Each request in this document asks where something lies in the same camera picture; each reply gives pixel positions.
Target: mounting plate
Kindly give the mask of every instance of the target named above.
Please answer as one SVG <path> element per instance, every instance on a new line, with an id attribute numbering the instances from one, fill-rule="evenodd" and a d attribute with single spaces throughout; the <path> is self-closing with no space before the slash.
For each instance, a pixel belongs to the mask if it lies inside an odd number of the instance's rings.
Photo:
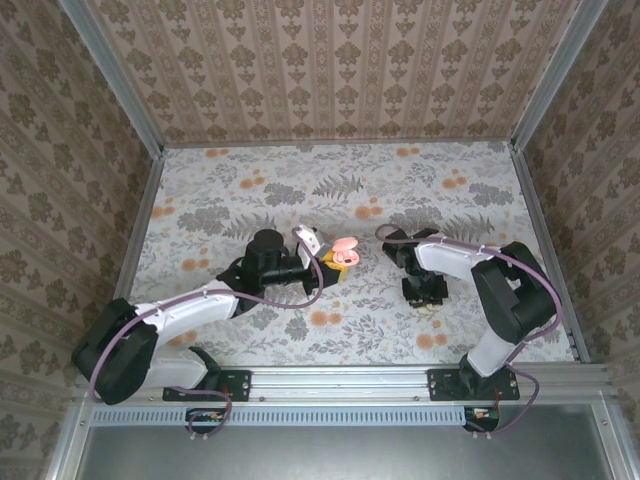
<path id="1" fill-rule="evenodd" d="M 251 393 L 251 370 L 221 370 L 218 386 L 221 392 L 228 394 L 233 402 L 248 402 Z M 172 388 L 162 392 L 165 402 L 216 402 L 221 398 L 213 395 L 189 395 Z"/>
<path id="2" fill-rule="evenodd" d="M 432 402 L 451 400 L 495 400 L 496 392 L 500 400 L 520 400 L 520 390 L 515 373 L 502 369 L 491 377 L 491 386 L 477 395 L 471 395 L 460 381 L 460 369 L 435 368 L 427 370 L 429 398 Z"/>

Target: wall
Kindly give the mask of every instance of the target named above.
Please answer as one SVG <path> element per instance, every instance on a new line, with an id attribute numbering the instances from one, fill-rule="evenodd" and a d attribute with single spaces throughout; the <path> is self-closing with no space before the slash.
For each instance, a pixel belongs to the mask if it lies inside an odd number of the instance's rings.
<path id="1" fill-rule="evenodd" d="M 89 0 L 164 141 L 502 138 L 577 0 Z"/>
<path id="2" fill-rule="evenodd" d="M 609 2 L 525 155 L 590 353 L 640 439 L 640 2 Z"/>
<path id="3" fill-rule="evenodd" d="M 46 466 L 149 166 L 59 5 L 0 2 L 0 478 Z"/>

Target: floral tablecloth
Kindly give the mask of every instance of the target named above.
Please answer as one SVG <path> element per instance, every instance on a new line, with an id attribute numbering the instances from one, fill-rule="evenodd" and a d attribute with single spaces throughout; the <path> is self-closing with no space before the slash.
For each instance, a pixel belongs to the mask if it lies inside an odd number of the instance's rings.
<path id="1" fill-rule="evenodd" d="M 176 338 L 224 365 L 458 362 L 486 320 L 475 287 L 448 279 L 439 311 L 414 310 L 403 272 L 373 236 L 384 222 L 408 233 L 437 227 L 486 245 L 519 240 L 538 256 L 506 143 L 361 144 L 164 152 L 165 168 L 132 292 L 155 301 L 199 287 L 242 256 L 252 235 L 274 228 L 293 245 L 300 223 L 330 237 L 356 236 L 361 263 L 306 310 L 256 307 Z M 300 302 L 299 286 L 273 287 Z M 573 360 L 562 329 L 530 345 L 522 361 Z"/>

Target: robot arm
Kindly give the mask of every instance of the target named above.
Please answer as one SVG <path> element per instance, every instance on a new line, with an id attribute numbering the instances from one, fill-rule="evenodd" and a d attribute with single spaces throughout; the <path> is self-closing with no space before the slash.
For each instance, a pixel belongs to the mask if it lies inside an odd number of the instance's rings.
<path id="1" fill-rule="evenodd" d="M 450 245 L 436 230 L 425 229 L 412 239 L 429 238 L 429 243 L 384 243 L 383 251 L 408 277 L 402 281 L 405 299 L 413 307 L 442 305 L 448 297 L 442 274 L 473 282 L 488 322 L 480 342 L 460 361 L 460 379 L 473 394 L 490 384 L 491 378 L 505 366 L 520 342 L 556 313 L 545 288 L 528 273 L 495 256 Z M 386 237 L 408 239 L 402 230 Z M 544 276 L 529 249 L 518 242 L 500 252 L 525 263 Z"/>
<path id="2" fill-rule="evenodd" d="M 314 230 L 301 226 L 297 233 L 314 257 L 323 258 L 330 251 L 331 246 Z M 324 287 L 337 283 L 344 271 L 322 260 L 318 265 Z M 318 272 L 311 258 L 305 249 L 290 254 L 282 235 L 261 230 L 247 245 L 244 257 L 203 287 L 155 303 L 131 305 L 122 298 L 111 301 L 74 350 L 72 360 L 89 379 L 109 342 L 124 325 L 146 313 L 148 316 L 116 344 L 100 368 L 96 391 L 103 401 L 120 403 L 141 388 L 215 388 L 219 367 L 206 352 L 197 347 L 180 352 L 163 349 L 162 353 L 159 349 L 180 334 L 236 317 L 257 305 L 256 300 L 238 298 L 235 292 L 263 298 L 269 285 L 292 282 L 301 282 L 307 294 L 318 287 Z M 229 294 L 207 294 L 212 290 L 228 290 Z"/>

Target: pink toy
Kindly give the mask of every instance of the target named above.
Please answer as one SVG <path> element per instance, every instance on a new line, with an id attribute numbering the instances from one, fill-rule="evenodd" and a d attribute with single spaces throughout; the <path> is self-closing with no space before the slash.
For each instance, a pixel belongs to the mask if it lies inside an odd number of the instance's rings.
<path id="1" fill-rule="evenodd" d="M 358 245 L 358 239 L 355 237 L 339 238 L 333 242 L 333 263 L 343 267 L 353 267 L 360 262 L 360 255 L 353 250 Z"/>

